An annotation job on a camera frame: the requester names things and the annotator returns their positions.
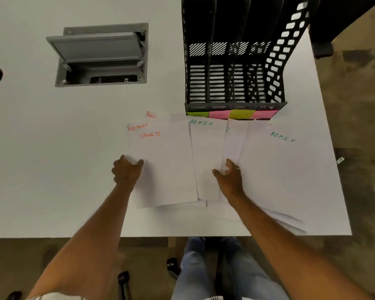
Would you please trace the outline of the red-lettered white paper sheet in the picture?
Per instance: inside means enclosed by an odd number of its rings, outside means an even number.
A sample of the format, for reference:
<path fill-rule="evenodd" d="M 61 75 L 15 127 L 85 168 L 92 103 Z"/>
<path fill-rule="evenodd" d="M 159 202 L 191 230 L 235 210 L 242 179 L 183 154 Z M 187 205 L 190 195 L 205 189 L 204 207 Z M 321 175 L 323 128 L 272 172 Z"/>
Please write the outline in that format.
<path fill-rule="evenodd" d="M 185 114 L 144 118 L 126 127 L 129 157 L 143 160 L 135 185 L 138 208 L 198 201 L 189 123 Z"/>

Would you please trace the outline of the black mesh file organizer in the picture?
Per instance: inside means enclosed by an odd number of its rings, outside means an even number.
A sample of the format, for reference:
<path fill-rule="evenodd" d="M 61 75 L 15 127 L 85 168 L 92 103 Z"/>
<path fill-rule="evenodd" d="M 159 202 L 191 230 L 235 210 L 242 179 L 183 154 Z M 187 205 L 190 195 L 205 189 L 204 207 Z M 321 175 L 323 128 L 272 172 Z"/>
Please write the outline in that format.
<path fill-rule="evenodd" d="M 285 65 L 320 0 L 181 0 L 187 113 L 280 110 Z"/>

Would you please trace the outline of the person's left forearm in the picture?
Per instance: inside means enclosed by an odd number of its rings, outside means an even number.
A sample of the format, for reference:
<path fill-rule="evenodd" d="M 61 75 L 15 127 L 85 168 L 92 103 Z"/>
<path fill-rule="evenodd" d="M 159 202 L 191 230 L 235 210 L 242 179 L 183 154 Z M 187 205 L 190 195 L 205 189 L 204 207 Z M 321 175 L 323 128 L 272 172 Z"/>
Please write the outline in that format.
<path fill-rule="evenodd" d="M 50 293 L 102 300 L 110 289 L 114 261 L 133 186 L 117 184 L 90 219 L 47 265 L 28 298 Z"/>

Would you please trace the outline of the yellow sticky label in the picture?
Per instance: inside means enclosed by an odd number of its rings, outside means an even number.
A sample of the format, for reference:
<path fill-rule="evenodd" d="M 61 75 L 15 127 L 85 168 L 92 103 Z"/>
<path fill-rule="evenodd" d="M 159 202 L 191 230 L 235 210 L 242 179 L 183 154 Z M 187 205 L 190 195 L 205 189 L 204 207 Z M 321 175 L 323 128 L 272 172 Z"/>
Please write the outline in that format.
<path fill-rule="evenodd" d="M 231 110 L 229 114 L 229 119 L 232 120 L 252 120 L 255 110 Z"/>

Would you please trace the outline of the person's right hand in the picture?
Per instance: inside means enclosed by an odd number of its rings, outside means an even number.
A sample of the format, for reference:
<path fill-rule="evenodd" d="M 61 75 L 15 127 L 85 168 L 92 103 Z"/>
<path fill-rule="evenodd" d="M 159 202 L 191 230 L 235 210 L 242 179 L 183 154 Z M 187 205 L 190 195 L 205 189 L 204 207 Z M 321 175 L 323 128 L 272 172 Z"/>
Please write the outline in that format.
<path fill-rule="evenodd" d="M 224 184 L 218 184 L 221 193 L 228 201 L 245 196 L 240 167 L 229 158 L 226 159 L 225 165 L 227 167 L 225 174 L 228 178 Z"/>

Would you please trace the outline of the person's left hand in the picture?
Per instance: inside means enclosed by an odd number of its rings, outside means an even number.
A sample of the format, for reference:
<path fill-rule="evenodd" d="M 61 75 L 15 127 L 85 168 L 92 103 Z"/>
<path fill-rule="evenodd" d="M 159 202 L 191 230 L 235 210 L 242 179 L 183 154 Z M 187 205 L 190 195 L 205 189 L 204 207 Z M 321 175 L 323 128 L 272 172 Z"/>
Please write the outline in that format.
<path fill-rule="evenodd" d="M 134 171 L 134 164 L 125 155 L 116 160 L 113 164 L 112 173 L 117 187 L 124 191 L 132 192 L 141 172 Z"/>

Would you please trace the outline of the dark furniture piece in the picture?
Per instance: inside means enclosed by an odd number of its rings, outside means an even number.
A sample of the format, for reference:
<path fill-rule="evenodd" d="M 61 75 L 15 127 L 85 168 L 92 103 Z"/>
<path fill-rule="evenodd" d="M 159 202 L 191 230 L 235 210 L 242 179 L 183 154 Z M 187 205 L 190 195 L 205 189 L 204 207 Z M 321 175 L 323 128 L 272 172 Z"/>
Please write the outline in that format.
<path fill-rule="evenodd" d="M 310 19 L 309 35 L 314 58 L 332 56 L 332 41 L 374 6 L 375 0 L 320 0 Z"/>

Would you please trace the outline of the spread of white papers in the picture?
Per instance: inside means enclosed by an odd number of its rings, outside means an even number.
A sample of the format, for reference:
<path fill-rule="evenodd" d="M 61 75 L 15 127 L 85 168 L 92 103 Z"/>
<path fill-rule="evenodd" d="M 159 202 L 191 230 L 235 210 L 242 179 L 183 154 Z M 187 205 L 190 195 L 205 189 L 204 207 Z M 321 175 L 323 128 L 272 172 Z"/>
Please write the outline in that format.
<path fill-rule="evenodd" d="M 236 219 L 211 170 L 221 171 L 228 120 L 187 116 L 198 201 L 166 207 L 209 207 Z M 252 121 L 239 160 L 246 194 L 268 215 L 300 234 L 351 235 L 337 165 L 310 136 Z"/>

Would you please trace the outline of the person's right forearm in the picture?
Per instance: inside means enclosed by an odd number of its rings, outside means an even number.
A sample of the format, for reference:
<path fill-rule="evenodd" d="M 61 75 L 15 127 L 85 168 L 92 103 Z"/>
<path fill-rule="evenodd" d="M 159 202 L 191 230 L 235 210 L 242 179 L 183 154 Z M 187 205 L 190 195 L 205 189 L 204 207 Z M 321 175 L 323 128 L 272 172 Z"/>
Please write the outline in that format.
<path fill-rule="evenodd" d="M 241 191 L 224 191 L 293 300 L 374 300 Z"/>

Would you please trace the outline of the pink sticky label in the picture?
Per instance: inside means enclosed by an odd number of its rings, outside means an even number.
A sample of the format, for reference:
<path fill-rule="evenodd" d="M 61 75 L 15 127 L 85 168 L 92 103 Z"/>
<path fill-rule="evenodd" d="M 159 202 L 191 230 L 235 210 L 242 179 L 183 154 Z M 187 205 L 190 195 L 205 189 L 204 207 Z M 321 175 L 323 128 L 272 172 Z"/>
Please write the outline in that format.
<path fill-rule="evenodd" d="M 256 110 L 251 119 L 253 120 L 269 120 L 271 119 L 279 110 Z"/>
<path fill-rule="evenodd" d="M 221 110 L 221 111 L 210 111 L 208 118 L 227 120 L 230 117 L 231 110 Z"/>

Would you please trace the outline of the green-lettered white paper sheet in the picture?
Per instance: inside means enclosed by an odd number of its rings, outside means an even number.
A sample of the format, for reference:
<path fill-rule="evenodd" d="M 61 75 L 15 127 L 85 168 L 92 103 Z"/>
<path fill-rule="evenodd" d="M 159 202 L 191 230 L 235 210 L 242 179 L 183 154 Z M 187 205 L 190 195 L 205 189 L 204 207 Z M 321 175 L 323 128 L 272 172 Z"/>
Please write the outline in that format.
<path fill-rule="evenodd" d="M 252 121 L 250 120 L 228 119 L 222 156 L 222 174 L 225 174 L 225 172 L 228 170 L 228 167 L 226 166 L 227 159 L 230 159 L 235 163 L 235 165 L 239 164 L 251 123 Z"/>

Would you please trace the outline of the person's striped shirt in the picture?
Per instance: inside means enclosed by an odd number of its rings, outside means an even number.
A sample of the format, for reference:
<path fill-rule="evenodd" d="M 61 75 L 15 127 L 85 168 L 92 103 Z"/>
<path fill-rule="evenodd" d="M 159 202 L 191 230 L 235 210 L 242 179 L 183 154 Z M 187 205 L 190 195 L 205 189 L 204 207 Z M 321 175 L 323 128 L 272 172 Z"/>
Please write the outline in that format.
<path fill-rule="evenodd" d="M 89 300 L 89 299 L 84 298 L 82 296 L 68 296 L 65 294 L 55 292 L 55 293 L 45 294 L 43 296 L 28 298 L 25 300 Z M 202 300 L 225 300 L 225 299 L 222 296 L 214 296 L 214 297 L 209 297 L 209 298 L 202 299 Z"/>

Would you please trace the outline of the black power strip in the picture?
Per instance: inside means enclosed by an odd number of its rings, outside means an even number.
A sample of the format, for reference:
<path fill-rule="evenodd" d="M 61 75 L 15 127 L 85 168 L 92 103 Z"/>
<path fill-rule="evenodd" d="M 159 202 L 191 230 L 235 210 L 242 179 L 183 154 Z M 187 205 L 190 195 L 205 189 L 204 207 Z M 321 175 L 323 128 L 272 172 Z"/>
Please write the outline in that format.
<path fill-rule="evenodd" d="M 137 75 L 108 75 L 93 76 L 90 78 L 90 84 L 116 84 L 138 82 L 140 77 Z"/>

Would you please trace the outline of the person's right leg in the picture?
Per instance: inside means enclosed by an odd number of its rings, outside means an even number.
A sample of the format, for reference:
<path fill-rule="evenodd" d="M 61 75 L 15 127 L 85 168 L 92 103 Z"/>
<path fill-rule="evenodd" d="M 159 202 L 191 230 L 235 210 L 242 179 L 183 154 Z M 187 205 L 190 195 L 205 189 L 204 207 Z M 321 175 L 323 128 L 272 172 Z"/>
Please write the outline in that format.
<path fill-rule="evenodd" d="M 290 300 L 235 237 L 221 238 L 235 300 Z"/>

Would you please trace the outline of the person's left leg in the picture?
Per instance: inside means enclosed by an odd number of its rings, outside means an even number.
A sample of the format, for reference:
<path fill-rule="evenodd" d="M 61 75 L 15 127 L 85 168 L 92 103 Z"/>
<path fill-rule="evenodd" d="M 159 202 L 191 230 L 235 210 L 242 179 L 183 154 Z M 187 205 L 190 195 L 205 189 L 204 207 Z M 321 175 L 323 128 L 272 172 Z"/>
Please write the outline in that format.
<path fill-rule="evenodd" d="M 205 238 L 190 237 L 171 300 L 206 300 L 216 296 L 205 261 Z"/>

